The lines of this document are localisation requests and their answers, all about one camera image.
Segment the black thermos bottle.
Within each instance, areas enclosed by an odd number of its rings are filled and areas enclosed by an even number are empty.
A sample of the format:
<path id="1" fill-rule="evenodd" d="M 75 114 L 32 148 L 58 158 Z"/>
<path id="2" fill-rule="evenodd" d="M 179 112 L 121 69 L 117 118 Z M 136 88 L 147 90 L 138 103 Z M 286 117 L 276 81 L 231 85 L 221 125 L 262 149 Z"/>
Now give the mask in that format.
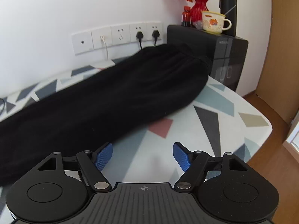
<path id="1" fill-rule="evenodd" d="M 221 14 L 226 16 L 232 23 L 230 29 L 225 30 L 223 34 L 228 36 L 236 36 L 237 30 L 237 0 L 219 0 L 219 8 Z"/>

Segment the black ribbed knit garment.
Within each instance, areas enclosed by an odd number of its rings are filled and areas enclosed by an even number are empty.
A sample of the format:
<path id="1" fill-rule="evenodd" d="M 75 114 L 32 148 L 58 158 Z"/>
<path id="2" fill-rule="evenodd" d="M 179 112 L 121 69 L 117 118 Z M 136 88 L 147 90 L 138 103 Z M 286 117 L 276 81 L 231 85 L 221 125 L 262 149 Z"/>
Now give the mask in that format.
<path id="1" fill-rule="evenodd" d="M 1 122 L 1 185 L 53 152 L 94 151 L 186 107 L 203 90 L 212 62 L 186 45 L 143 48 Z"/>

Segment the small red medicine bottle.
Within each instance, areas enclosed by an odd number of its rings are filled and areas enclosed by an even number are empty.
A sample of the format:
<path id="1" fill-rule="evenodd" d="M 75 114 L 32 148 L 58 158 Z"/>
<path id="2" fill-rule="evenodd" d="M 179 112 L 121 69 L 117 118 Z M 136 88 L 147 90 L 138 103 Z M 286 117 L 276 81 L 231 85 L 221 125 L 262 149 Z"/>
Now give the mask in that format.
<path id="1" fill-rule="evenodd" d="M 184 27 L 191 27 L 191 7 L 190 6 L 184 6 L 181 25 Z"/>

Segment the white wall socket panel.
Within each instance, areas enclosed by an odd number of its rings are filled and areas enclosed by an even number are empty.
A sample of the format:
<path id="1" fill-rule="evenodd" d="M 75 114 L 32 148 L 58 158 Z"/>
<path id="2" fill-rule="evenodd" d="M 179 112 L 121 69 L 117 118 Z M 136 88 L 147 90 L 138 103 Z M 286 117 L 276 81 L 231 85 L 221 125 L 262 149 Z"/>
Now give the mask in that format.
<path id="1" fill-rule="evenodd" d="M 160 41 L 163 37 L 162 22 L 140 22 L 122 25 L 112 25 L 91 30 L 77 32 L 71 36 L 74 54 L 80 55 L 94 50 L 106 49 L 112 46 L 120 46 L 135 43 L 138 46 L 144 41 L 152 41 L 152 32 L 158 30 Z"/>

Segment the geometric patterned table mat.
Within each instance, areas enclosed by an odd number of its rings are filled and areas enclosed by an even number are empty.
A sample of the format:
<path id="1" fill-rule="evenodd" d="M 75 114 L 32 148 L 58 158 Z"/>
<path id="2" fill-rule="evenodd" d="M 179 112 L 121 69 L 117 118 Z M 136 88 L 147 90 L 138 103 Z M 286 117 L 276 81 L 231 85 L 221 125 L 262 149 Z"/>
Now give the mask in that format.
<path id="1" fill-rule="evenodd" d="M 53 152 L 1 187 L 1 223 L 271 223 L 278 192 L 247 164 L 271 132 L 256 108 L 210 78 L 185 108 L 112 143 L 101 171 L 110 191 L 84 182 L 76 155 Z M 174 189 L 184 174 L 176 142 L 210 155 L 193 190 Z"/>

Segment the cream cartoon mug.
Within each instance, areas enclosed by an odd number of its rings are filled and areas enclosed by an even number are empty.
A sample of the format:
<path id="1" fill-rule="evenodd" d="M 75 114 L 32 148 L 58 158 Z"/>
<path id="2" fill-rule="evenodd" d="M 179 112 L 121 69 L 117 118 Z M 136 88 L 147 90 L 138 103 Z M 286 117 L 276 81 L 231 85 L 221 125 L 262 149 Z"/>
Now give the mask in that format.
<path id="1" fill-rule="evenodd" d="M 202 11 L 202 27 L 206 32 L 222 34 L 232 27 L 232 23 L 224 14 Z"/>

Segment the black cabinet box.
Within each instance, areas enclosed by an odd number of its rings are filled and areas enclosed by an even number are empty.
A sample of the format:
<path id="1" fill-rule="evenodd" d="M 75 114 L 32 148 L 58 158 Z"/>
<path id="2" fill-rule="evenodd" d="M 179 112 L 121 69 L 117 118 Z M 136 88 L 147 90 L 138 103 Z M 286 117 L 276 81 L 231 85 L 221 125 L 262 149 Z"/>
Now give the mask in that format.
<path id="1" fill-rule="evenodd" d="M 209 58 L 212 62 L 209 75 L 236 91 L 247 54 L 247 40 L 181 25 L 168 25 L 167 42 L 187 45 L 195 55 Z"/>

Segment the red ribbed vase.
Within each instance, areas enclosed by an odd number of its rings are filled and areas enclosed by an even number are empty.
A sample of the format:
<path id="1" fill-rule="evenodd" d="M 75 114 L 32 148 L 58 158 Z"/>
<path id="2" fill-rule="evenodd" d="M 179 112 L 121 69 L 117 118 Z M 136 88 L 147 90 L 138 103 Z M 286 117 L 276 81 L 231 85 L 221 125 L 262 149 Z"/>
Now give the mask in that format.
<path id="1" fill-rule="evenodd" d="M 208 11 L 208 0 L 195 0 L 194 6 L 191 8 L 191 22 L 196 29 L 203 29 L 202 11 Z"/>

